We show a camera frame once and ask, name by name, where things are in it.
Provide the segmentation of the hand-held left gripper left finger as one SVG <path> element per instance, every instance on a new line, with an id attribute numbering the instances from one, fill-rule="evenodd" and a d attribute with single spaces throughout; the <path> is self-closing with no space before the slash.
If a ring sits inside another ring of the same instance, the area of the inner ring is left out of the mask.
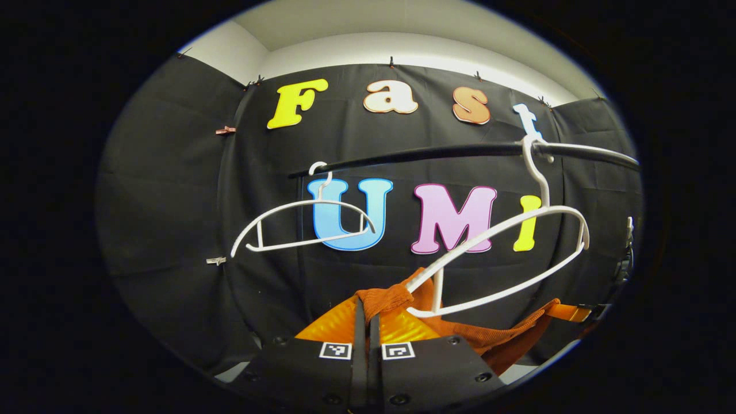
<path id="1" fill-rule="evenodd" d="M 363 304 L 349 299 L 298 336 L 263 346 L 229 384 L 268 412 L 361 412 L 369 404 Z"/>

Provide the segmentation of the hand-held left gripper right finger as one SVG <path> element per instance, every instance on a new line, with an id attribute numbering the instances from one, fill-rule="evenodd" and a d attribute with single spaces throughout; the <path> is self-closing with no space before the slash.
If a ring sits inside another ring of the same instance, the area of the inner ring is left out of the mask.
<path id="1" fill-rule="evenodd" d="M 370 322 L 368 411 L 458 412 L 505 387 L 465 338 L 381 345 L 380 322 Z"/>

